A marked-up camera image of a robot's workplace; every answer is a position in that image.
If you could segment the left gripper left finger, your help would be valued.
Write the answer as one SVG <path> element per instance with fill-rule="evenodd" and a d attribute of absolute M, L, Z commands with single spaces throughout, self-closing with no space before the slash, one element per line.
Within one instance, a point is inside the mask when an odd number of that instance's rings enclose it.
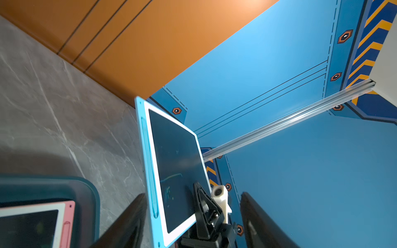
<path fill-rule="evenodd" d="M 147 197 L 139 194 L 92 248 L 139 248 L 147 213 Z"/>

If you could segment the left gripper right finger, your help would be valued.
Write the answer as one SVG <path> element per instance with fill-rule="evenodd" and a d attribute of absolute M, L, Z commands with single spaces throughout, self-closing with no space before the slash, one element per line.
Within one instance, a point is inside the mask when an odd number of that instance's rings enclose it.
<path fill-rule="evenodd" d="M 242 194 L 240 211 L 248 248 L 298 247 L 247 192 Z"/>

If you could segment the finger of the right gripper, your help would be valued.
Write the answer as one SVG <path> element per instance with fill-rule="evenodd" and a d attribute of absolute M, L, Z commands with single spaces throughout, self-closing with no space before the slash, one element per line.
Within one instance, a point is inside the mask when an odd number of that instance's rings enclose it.
<path fill-rule="evenodd" d="M 197 237 L 210 240 L 220 232 L 224 221 L 222 209 L 199 182 L 193 184 L 193 194 Z"/>

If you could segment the light blue writing tablet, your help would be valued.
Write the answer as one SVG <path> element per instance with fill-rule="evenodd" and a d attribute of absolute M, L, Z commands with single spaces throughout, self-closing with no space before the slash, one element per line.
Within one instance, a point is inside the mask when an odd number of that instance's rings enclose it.
<path fill-rule="evenodd" d="M 196 222 L 194 183 L 211 193 L 197 136 L 141 97 L 135 98 L 147 184 L 151 246 L 168 248 Z"/>

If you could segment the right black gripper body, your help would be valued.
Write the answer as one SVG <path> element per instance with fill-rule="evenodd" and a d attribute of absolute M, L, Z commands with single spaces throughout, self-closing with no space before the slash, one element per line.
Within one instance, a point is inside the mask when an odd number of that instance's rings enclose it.
<path fill-rule="evenodd" d="M 180 248 L 235 248 L 237 237 L 237 224 L 221 224 L 209 240 L 197 236 L 197 227 L 194 224 L 179 239 Z"/>

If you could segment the teal storage box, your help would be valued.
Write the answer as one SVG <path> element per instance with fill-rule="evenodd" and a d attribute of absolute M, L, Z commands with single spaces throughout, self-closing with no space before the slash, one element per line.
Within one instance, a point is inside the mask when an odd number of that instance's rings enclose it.
<path fill-rule="evenodd" d="M 71 247 L 88 248 L 99 238 L 100 197 L 81 177 L 1 174 L 1 207 L 75 202 Z"/>

